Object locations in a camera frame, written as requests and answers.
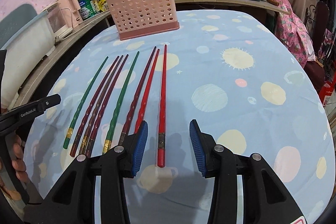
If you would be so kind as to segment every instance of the basket base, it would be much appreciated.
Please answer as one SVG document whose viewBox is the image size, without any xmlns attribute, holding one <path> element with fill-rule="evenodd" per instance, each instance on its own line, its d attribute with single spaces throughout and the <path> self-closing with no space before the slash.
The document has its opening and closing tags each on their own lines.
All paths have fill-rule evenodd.
<svg viewBox="0 0 336 224">
<path fill-rule="evenodd" d="M 169 22 L 158 26 L 151 26 L 139 30 L 129 31 L 125 33 L 119 33 L 120 40 L 126 40 L 136 37 L 144 37 L 150 34 L 168 32 L 178 30 L 180 28 L 180 24 L 178 21 Z"/>
</svg>

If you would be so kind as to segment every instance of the green chopstick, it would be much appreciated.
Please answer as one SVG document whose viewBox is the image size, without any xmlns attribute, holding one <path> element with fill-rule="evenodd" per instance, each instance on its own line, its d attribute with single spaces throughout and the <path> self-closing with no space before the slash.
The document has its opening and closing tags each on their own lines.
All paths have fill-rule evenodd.
<svg viewBox="0 0 336 224">
<path fill-rule="evenodd" d="M 118 119 L 119 112 L 120 112 L 120 107 L 121 107 L 121 104 L 123 103 L 124 96 L 125 96 L 125 93 L 126 93 L 126 89 L 127 89 L 127 86 L 128 86 L 128 82 L 129 82 L 129 79 L 131 78 L 132 71 L 134 69 L 135 63 L 137 62 L 139 53 L 140 52 L 137 52 L 136 56 L 134 57 L 133 63 L 131 65 L 131 68 L 130 68 L 127 76 L 126 76 L 124 85 L 123 85 L 123 87 L 121 89 L 121 92 L 120 92 L 120 95 L 119 95 L 119 98 L 118 98 L 118 101 L 117 101 L 117 105 L 116 105 L 116 107 L 115 107 L 115 109 L 113 111 L 112 120 L 110 122 L 110 128 L 109 128 L 109 131 L 107 132 L 105 144 L 104 144 L 104 147 L 103 147 L 103 154 L 105 154 L 111 148 L 112 139 L 113 139 L 113 135 L 114 135 L 114 130 L 116 128 L 117 119 Z"/>
<path fill-rule="evenodd" d="M 75 128 L 75 125 L 76 125 L 76 122 L 77 122 L 79 113 L 80 113 L 81 110 L 82 110 L 82 107 L 83 107 L 83 105 L 84 105 L 84 102 L 85 102 L 85 100 L 86 100 L 86 98 L 87 98 L 87 96 L 88 96 L 88 94 L 89 94 L 89 92 L 90 92 L 90 90 L 91 90 L 91 88 L 92 88 L 92 86 L 93 86 L 93 83 L 94 83 L 95 80 L 97 79 L 97 77 L 98 77 L 100 71 L 102 70 L 102 68 L 103 68 L 103 66 L 105 65 L 105 63 L 106 63 L 106 61 L 107 61 L 108 58 L 109 58 L 109 57 L 107 56 L 107 57 L 105 58 L 104 62 L 100 65 L 99 69 L 97 70 L 96 74 L 95 74 L 94 77 L 92 78 L 92 80 L 91 80 L 89 86 L 87 87 L 87 89 L 86 89 L 86 91 L 85 91 L 85 93 L 84 93 L 84 95 L 83 95 L 83 97 L 82 97 L 82 100 L 80 101 L 80 103 L 79 103 L 79 105 L 78 105 L 78 107 L 77 107 L 77 110 L 76 110 L 76 112 L 75 112 L 75 115 L 73 116 L 73 119 L 72 119 L 72 121 L 71 121 L 71 123 L 70 123 L 69 129 L 68 129 L 68 132 L 67 132 L 67 136 L 65 137 L 65 140 L 64 140 L 64 144 L 63 144 L 63 148 L 64 148 L 64 149 L 68 149 L 68 147 L 69 147 L 69 142 L 70 142 L 70 139 L 71 139 L 73 130 L 74 130 L 74 128 Z"/>
</svg>

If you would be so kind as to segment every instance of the polka dot tablecloth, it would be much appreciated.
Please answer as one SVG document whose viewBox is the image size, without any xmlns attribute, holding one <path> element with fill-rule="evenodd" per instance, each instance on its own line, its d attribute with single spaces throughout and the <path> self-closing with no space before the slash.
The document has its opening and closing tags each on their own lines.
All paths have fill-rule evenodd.
<svg viewBox="0 0 336 224">
<path fill-rule="evenodd" d="M 212 134 L 217 143 L 233 153 L 260 153 L 312 224 L 331 197 L 335 155 L 326 114 L 307 75 L 273 34 L 247 14 L 195 10 L 177 15 L 179 30 L 120 41 L 113 26 L 82 49 L 50 92 L 60 94 L 61 104 L 35 119 L 31 128 L 24 160 L 32 182 L 45 197 L 73 160 L 69 152 L 74 136 L 68 150 L 62 145 L 92 77 L 109 56 L 83 106 L 74 134 L 115 57 L 129 54 L 92 153 L 101 154 L 120 90 L 140 51 L 115 129 L 112 145 L 117 144 L 144 67 L 157 46 L 160 56 L 145 115 L 146 149 L 137 176 L 125 180 L 131 223 L 207 223 L 214 180 L 204 179 L 197 169 L 189 138 L 189 122 L 196 119 L 202 132 Z M 167 136 L 166 167 L 161 169 L 155 166 L 155 159 L 164 44 L 168 45 Z M 239 176 L 238 182 L 237 223 L 242 223 Z M 96 223 L 100 223 L 100 178 L 96 191 Z"/>
</svg>

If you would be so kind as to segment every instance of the basket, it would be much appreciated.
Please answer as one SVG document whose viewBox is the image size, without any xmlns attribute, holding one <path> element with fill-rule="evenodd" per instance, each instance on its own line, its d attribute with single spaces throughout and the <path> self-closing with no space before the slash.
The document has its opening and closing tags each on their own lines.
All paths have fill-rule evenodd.
<svg viewBox="0 0 336 224">
<path fill-rule="evenodd" d="M 120 40 L 179 29 L 174 0 L 106 0 Z"/>
</svg>

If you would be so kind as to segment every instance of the finger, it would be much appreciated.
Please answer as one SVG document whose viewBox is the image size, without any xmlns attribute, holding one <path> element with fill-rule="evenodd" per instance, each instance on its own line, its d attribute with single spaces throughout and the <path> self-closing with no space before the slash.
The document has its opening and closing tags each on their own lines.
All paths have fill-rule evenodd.
<svg viewBox="0 0 336 224">
<path fill-rule="evenodd" d="M 25 183 L 29 182 L 28 174 L 26 172 L 18 171 L 16 172 L 16 177 L 22 182 L 25 182 Z"/>
<path fill-rule="evenodd" d="M 26 165 L 23 160 L 13 160 L 12 165 L 16 171 L 26 171 Z"/>
<path fill-rule="evenodd" d="M 21 140 L 21 138 L 18 135 L 15 135 L 14 142 L 17 143 L 17 144 L 19 144 L 20 146 L 22 144 L 22 140 Z"/>
<path fill-rule="evenodd" d="M 19 144 L 15 143 L 13 145 L 14 154 L 18 159 L 23 159 L 23 151 Z"/>
</svg>

